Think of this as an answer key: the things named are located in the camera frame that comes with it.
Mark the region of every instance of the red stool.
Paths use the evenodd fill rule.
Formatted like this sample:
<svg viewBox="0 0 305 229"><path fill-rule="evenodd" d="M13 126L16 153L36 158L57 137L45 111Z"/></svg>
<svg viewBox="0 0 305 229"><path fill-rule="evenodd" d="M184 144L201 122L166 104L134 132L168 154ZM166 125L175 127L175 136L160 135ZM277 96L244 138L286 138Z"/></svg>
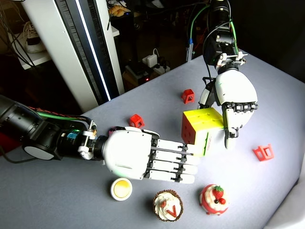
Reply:
<svg viewBox="0 0 305 229"><path fill-rule="evenodd" d="M184 104L193 103L195 102L195 93L192 89L187 89L183 92L181 98L183 99Z"/></svg>
<svg viewBox="0 0 305 229"><path fill-rule="evenodd" d="M271 144L268 144L268 146L266 146L266 147L258 146L257 149L253 149L253 152L255 153L255 155L257 156L257 158L260 161L266 161L266 160L274 158Z"/></svg>
<svg viewBox="0 0 305 229"><path fill-rule="evenodd" d="M143 119L141 118L141 116L134 114L129 119L129 126L141 128L141 127L145 126L145 123L144 123Z"/></svg>

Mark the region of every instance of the sneaker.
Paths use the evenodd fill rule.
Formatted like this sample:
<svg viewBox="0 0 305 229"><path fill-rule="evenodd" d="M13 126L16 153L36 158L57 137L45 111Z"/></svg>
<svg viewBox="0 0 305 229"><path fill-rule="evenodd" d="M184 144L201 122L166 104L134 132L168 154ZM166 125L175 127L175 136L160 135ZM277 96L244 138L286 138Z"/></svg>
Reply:
<svg viewBox="0 0 305 229"><path fill-rule="evenodd" d="M23 37L26 38L25 50L28 53L37 53L46 50L33 24L28 21L23 27Z"/></svg>

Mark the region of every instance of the led light strip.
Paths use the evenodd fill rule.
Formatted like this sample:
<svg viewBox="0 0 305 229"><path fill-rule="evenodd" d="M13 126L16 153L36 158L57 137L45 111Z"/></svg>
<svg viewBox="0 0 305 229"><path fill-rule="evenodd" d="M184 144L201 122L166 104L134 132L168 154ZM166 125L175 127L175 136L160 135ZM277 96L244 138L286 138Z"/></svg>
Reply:
<svg viewBox="0 0 305 229"><path fill-rule="evenodd" d="M80 13L80 16L81 16L81 21L82 21L82 24L84 26L84 29L85 29L85 32L86 32L86 35L87 35L87 38L88 38L88 42L89 42L89 45L90 45L90 48L91 48L91 51L92 51L92 54L93 54L93 57L94 57L97 69L99 70L99 74L100 74L100 77L102 79L102 82L103 82L103 85L104 85L104 88L105 88L108 100L110 101L111 98L110 98L110 95L109 95L109 92L108 92L108 89L107 89L107 86L106 86L106 82L105 82L103 74L102 74L102 70L101 70L100 64L99 64L99 62L97 60L97 57L96 57L96 53L95 53L94 46L93 46L92 41L91 41L91 37L90 37L89 31L88 31L88 28L87 28L87 24L86 24L84 15L83 15L82 10L81 10L80 2L79 2L79 0L75 0L75 2L76 2L76 5L77 5L78 12Z"/></svg>

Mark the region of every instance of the yellow cube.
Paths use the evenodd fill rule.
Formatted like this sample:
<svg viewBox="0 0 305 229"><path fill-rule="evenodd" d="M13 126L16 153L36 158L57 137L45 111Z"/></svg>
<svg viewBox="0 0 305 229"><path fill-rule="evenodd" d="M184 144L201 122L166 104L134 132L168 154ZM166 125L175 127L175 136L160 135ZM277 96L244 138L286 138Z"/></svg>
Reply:
<svg viewBox="0 0 305 229"><path fill-rule="evenodd" d="M197 156L204 156L210 150L212 139L224 135L223 129L223 117L214 108L183 112L181 137L187 144L202 146Z"/></svg>

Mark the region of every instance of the robotic arm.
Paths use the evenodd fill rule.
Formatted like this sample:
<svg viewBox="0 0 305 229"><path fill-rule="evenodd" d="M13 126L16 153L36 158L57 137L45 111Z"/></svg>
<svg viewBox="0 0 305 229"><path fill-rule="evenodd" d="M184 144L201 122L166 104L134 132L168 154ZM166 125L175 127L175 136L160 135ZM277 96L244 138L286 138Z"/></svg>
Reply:
<svg viewBox="0 0 305 229"><path fill-rule="evenodd" d="M208 35L203 43L203 57L207 65L215 67L218 75L209 79L199 101L199 109L211 107L216 101L222 106L226 148L234 145L239 130L258 108L255 88L238 71L246 60L239 52L231 32L231 9L228 1L212 0L208 15Z"/></svg>
<svg viewBox="0 0 305 229"><path fill-rule="evenodd" d="M22 141L23 150L35 158L104 160L120 177L194 182L197 146L161 140L155 132L130 126L114 127L109 137L96 138L96 124L91 119L67 119L42 119L41 114L0 95L0 131Z"/></svg>

